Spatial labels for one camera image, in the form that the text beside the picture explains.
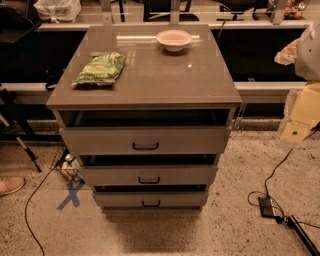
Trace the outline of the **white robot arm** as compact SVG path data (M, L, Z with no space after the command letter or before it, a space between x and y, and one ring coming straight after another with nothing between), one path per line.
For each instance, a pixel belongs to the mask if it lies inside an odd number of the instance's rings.
M281 65L295 65L295 73L306 80L302 89L290 93L286 120L280 139L288 144L302 142L320 122L320 24L311 24L301 36L274 57Z

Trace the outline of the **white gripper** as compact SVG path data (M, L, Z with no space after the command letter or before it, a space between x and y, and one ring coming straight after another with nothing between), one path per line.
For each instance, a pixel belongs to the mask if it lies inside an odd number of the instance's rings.
M307 82L287 95L284 118L278 132L280 147L294 147L301 143L320 122L320 83Z

